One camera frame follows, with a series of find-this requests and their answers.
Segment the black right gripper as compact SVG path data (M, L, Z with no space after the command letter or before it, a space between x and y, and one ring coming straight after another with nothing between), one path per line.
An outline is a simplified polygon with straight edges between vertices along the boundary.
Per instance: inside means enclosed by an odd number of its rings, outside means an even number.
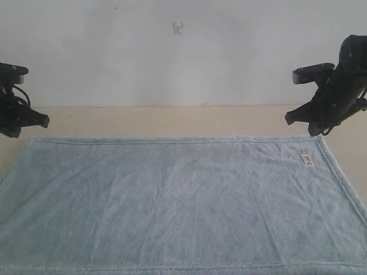
M359 111L366 111L366 73L346 74L334 71L327 84L304 104L285 114L288 125L309 123L310 136L326 136Z

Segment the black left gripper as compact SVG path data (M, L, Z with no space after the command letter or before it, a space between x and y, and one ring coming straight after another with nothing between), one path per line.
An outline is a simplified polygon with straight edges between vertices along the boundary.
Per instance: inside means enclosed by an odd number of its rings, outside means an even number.
M1 86L1 134L19 138L23 127L48 128L49 122L48 115L31 109L30 98L23 89L16 85Z

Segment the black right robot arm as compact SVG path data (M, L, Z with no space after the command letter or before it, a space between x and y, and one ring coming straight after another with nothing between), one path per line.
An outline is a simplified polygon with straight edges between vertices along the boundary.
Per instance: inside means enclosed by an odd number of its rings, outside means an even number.
M338 64L321 63L292 72L295 85L316 83L312 99L288 111L285 121L308 123L309 135L326 136L359 111L366 111L366 36L350 35L339 50Z

